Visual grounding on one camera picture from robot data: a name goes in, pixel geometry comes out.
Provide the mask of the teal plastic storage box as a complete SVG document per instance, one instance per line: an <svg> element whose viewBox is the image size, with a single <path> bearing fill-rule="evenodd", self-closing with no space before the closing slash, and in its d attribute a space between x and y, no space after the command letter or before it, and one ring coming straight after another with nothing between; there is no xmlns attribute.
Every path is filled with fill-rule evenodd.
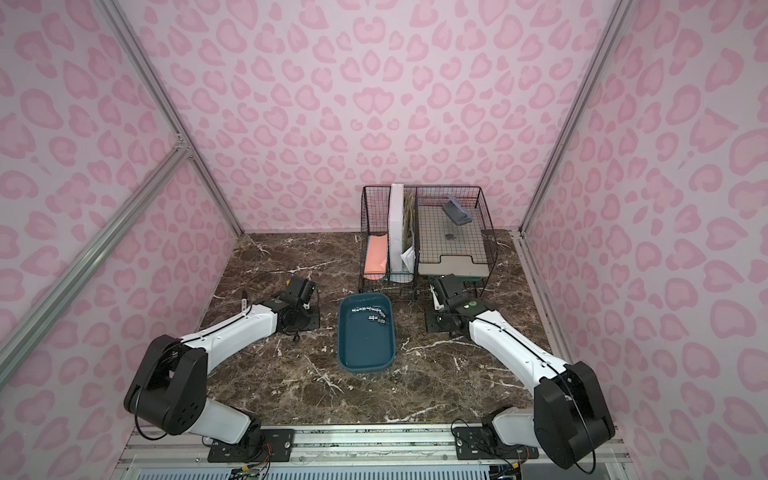
<svg viewBox="0 0 768 480"><path fill-rule="evenodd" d="M382 372L393 364L395 325L386 295L360 293L341 302L337 353L340 365L355 374Z"/></svg>

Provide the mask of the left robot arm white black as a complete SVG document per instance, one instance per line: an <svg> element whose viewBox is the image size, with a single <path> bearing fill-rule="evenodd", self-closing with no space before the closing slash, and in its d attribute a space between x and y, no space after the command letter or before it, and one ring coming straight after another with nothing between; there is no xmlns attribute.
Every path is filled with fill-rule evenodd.
<svg viewBox="0 0 768 480"><path fill-rule="evenodd" d="M282 290L255 302L243 292L240 311L182 337L152 340L124 398L135 430L148 441L191 433L228 445L243 444L258 421L208 397L210 374L251 344L277 333L297 336L319 324L317 284L292 276Z"/></svg>

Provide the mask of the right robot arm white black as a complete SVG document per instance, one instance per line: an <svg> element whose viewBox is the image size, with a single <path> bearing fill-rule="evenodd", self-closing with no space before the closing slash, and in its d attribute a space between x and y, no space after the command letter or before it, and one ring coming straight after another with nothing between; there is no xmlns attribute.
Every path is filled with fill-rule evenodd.
<svg viewBox="0 0 768 480"><path fill-rule="evenodd" d="M515 407L486 417L496 444L540 449L563 469L576 466L612 440L616 427L595 371L540 348L514 328L493 305L472 298L454 275L430 281L434 318L461 332L503 364L529 392L532 411Z"/></svg>

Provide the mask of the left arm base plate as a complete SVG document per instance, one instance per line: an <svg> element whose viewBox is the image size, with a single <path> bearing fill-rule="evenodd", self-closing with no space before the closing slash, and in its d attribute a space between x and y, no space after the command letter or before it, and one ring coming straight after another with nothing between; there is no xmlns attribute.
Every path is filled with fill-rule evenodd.
<svg viewBox="0 0 768 480"><path fill-rule="evenodd" d="M296 431L288 428L260 427L246 432L236 444L214 440L209 448L208 463L259 464L288 462L291 457Z"/></svg>

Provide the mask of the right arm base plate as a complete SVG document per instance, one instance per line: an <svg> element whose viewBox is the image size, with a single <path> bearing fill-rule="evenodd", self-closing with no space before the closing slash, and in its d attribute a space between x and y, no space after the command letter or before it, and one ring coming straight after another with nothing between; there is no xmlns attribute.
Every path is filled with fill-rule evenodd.
<svg viewBox="0 0 768 480"><path fill-rule="evenodd" d="M537 447L507 445L499 440L486 426L469 426L462 423L450 428L458 460L504 460L524 463L540 457Z"/></svg>

